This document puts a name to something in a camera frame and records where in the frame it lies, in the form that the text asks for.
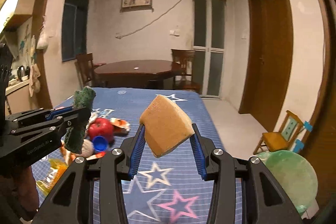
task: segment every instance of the electric kettle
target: electric kettle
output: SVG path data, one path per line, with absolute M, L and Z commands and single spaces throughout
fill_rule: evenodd
M 26 76 L 26 70 L 24 66 L 17 68 L 17 77 L 19 77 L 20 82 L 22 82 L 22 77 Z

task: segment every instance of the ball of yarn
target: ball of yarn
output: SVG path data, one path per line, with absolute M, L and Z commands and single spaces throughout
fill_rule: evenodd
M 76 154 L 76 156 L 82 156 L 84 158 L 90 157 L 93 155 L 93 143 L 89 140 L 84 139 L 82 146 L 82 153 Z

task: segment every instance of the star pattern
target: star pattern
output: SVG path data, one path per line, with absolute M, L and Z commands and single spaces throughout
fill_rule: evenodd
M 169 185 L 170 183 L 168 179 L 166 178 L 166 174 L 169 173 L 173 168 L 166 168 L 166 169 L 160 169 L 158 164 L 156 162 L 152 163 L 152 169 L 150 171 L 138 171 L 138 173 L 144 175 L 147 177 L 147 185 L 146 188 L 151 188 L 155 183 L 161 182 L 165 185 Z
M 169 210 L 170 224 L 175 223 L 180 216 L 189 216 L 198 218 L 190 206 L 194 204 L 198 196 L 192 198 L 183 198 L 177 190 L 174 190 L 173 201 L 168 203 L 157 204 L 157 206 Z
M 100 111 L 100 108 L 96 108 L 96 109 L 92 110 L 91 114 L 92 113 L 97 113 L 97 115 L 100 114 L 99 118 L 105 118 L 106 119 L 107 116 L 110 115 L 112 111 L 114 111 L 114 109 L 108 109 L 108 108 L 106 108 L 106 109 Z
M 172 95 L 163 95 L 164 97 L 170 98 L 170 100 L 172 100 L 173 102 L 178 102 L 178 101 L 187 101 L 186 99 L 180 99 L 180 98 L 176 98 L 175 94 Z
M 135 176 L 129 185 L 128 191 L 125 193 L 123 192 L 127 217 L 130 218 L 134 214 L 139 214 L 161 222 L 157 213 L 153 209 L 152 201 L 158 198 L 165 190 L 166 189 L 144 191 L 139 180 L 137 179 L 137 176 Z

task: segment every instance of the green scouring pad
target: green scouring pad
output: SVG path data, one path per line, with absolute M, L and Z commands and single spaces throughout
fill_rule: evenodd
M 84 87 L 82 91 L 75 91 L 75 94 L 73 95 L 73 109 L 87 107 L 90 111 L 92 111 L 92 104 L 95 97 L 96 92 L 89 86 Z M 75 127 L 67 128 L 67 133 L 64 139 L 64 147 L 70 152 L 75 154 L 82 153 L 87 123 L 88 120 L 76 125 Z

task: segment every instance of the white star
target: white star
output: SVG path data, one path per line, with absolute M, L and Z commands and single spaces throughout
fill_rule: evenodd
M 187 101 L 185 99 L 176 98 L 175 94 L 172 94 L 172 95 L 169 95 L 169 96 L 166 96 L 166 95 L 163 95 L 163 96 L 167 97 L 167 98 L 171 98 L 170 100 L 172 100 L 173 102 L 176 102 L 176 101 Z
M 114 109 L 108 109 L 108 108 L 104 109 L 103 111 L 100 112 L 99 118 L 105 118 L 106 119 L 107 116 L 110 115 L 110 113 L 112 111 L 114 111 Z
M 144 191 L 143 188 L 142 188 L 142 186 L 141 186 L 141 184 L 140 184 L 140 182 L 139 182 L 138 179 L 137 179 L 137 176 L 135 176 L 134 179 L 131 180 L 131 183 L 130 183 L 130 185 L 129 185 L 129 187 L 128 187 L 128 191 L 127 191 L 126 193 L 123 192 L 123 194 L 130 194 L 130 193 L 132 192 L 132 188 L 133 188 L 134 182 L 137 183 L 137 185 L 138 185 L 138 187 L 139 187 L 139 189 L 140 189 L 140 191 L 141 191 L 142 193 L 158 192 L 158 194 L 157 194 L 156 196 L 154 196 L 154 197 L 151 198 L 149 201 L 147 201 L 148 207 L 149 207 L 149 209 L 151 210 L 151 212 L 152 212 L 152 214 L 153 214 L 154 217 L 151 217 L 151 216 L 149 216 L 149 215 L 146 215 L 146 214 L 144 214 L 144 213 L 142 213 L 142 212 L 140 212 L 140 211 L 138 211 L 138 210 L 134 210 L 134 211 L 130 212 L 130 213 L 127 215 L 127 217 L 130 218 L 132 215 L 138 213 L 138 214 L 140 214 L 140 215 L 142 215 L 142 216 L 145 216 L 145 217 L 148 217 L 148 218 L 150 218 L 150 219 L 153 219 L 153 220 L 156 220 L 156 221 L 161 222 L 161 220 L 160 220 L 160 218 L 158 217 L 157 213 L 156 213 L 155 210 L 153 209 L 152 201 L 153 201 L 154 199 L 158 198 L 158 197 L 159 197 L 159 196 L 160 196 L 166 189 L 163 189 L 163 190 L 162 190 L 162 189 L 159 189 L 159 190 Z
M 163 184 L 166 184 L 166 185 L 170 186 L 170 183 L 169 183 L 168 179 L 166 178 L 166 174 L 169 173 L 169 171 L 171 171 L 172 169 L 173 168 L 160 169 L 158 164 L 156 162 L 153 162 L 152 169 L 150 171 L 138 171 L 138 173 L 144 175 L 145 177 L 148 177 L 146 188 L 151 188 L 156 182 L 161 182 Z M 160 174 L 162 179 L 159 179 L 159 178 L 154 178 L 153 179 L 153 176 L 149 175 L 149 173 L 153 173 L 153 172 L 155 172 L 155 170 L 157 170 L 159 172 L 163 172 L 162 174 Z
M 96 108 L 96 109 L 92 109 L 92 112 L 91 113 L 100 113 L 100 108 Z

